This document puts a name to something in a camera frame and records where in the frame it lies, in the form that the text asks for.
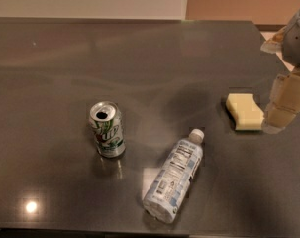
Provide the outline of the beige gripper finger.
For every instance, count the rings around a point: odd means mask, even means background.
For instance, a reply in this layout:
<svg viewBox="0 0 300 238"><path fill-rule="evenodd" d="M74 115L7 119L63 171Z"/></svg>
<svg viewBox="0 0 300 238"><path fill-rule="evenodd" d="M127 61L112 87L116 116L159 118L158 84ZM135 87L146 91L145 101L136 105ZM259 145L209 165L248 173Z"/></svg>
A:
<svg viewBox="0 0 300 238"><path fill-rule="evenodd" d="M282 51L285 30L285 27L278 30L272 37L268 38L266 41L263 42L260 49L263 52L270 54L280 53Z"/></svg>
<svg viewBox="0 0 300 238"><path fill-rule="evenodd" d="M269 103L264 110L262 130L277 134L284 130L300 113L300 68L274 80Z"/></svg>

